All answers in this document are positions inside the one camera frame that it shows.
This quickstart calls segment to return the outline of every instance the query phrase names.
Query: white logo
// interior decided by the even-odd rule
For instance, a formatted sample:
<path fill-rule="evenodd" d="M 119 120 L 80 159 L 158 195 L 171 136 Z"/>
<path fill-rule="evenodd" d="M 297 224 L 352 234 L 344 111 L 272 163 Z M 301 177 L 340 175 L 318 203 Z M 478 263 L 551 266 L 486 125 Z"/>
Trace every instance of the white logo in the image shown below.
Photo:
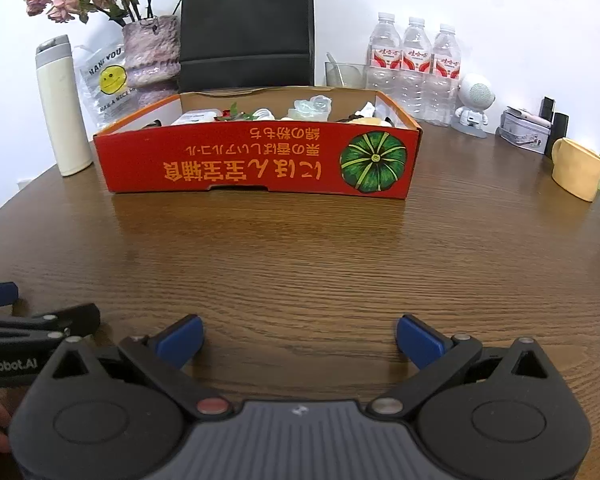
<path fill-rule="evenodd" d="M 303 406 L 302 404 L 300 406 L 298 406 L 297 408 L 294 408 L 291 410 L 291 413 L 293 413 L 294 415 L 297 415 L 297 416 L 303 416 L 307 412 L 309 412 L 309 408 L 306 406 Z"/>
<path fill-rule="evenodd" d="M 2 361 L 0 362 L 0 372 L 16 372 L 20 370 L 35 370 L 38 368 L 38 360 L 36 358 L 27 359 L 25 363 L 22 362 L 22 359 L 18 359 L 17 361 L 9 362 Z"/>

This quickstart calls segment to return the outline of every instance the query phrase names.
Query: white thermos bottle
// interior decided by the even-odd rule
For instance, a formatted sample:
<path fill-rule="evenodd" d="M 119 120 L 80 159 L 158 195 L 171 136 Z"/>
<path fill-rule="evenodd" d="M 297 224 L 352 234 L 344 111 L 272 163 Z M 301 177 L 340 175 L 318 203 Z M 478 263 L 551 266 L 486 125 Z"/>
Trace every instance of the white thermos bottle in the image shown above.
<path fill-rule="evenodd" d="M 58 36 L 37 47 L 36 69 L 46 129 L 60 174 L 78 173 L 93 158 L 78 101 L 68 36 Z"/>

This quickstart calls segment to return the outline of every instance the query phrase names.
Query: gray thermos lid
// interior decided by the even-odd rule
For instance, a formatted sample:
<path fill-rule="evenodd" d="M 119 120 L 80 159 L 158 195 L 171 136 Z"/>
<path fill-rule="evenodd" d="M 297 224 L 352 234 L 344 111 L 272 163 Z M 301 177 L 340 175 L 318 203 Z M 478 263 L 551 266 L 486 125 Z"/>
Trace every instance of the gray thermos lid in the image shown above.
<path fill-rule="evenodd" d="M 36 47 L 36 69 L 63 57 L 71 57 L 71 43 L 66 34 Z"/>

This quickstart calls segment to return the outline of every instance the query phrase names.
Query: red and white label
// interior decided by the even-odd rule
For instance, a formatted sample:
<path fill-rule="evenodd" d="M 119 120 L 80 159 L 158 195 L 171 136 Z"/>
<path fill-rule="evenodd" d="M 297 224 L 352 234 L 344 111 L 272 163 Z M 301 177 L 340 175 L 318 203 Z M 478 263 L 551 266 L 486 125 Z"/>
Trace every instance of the red and white label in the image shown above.
<path fill-rule="evenodd" d="M 410 48 L 402 54 L 402 69 L 415 72 L 429 73 L 431 68 L 431 54 L 419 48 Z"/>
<path fill-rule="evenodd" d="M 398 48 L 374 45 L 371 48 L 371 66 L 399 70 L 402 64 L 402 51 Z"/>
<path fill-rule="evenodd" d="M 439 75 L 440 77 L 448 77 L 449 79 L 458 79 L 460 76 L 459 59 L 449 56 L 441 56 L 440 58 L 436 57 L 435 63 L 436 65 L 433 69 L 433 73 L 435 75 Z"/>

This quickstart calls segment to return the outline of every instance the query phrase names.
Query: mug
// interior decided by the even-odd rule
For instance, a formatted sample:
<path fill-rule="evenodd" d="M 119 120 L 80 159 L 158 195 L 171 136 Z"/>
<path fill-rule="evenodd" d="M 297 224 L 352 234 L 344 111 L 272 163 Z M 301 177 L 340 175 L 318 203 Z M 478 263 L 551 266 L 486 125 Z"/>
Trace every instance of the mug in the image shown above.
<path fill-rule="evenodd" d="M 593 202 L 600 183 L 600 156 L 563 138 L 555 141 L 551 158 L 554 160 L 554 180 L 569 193 Z"/>

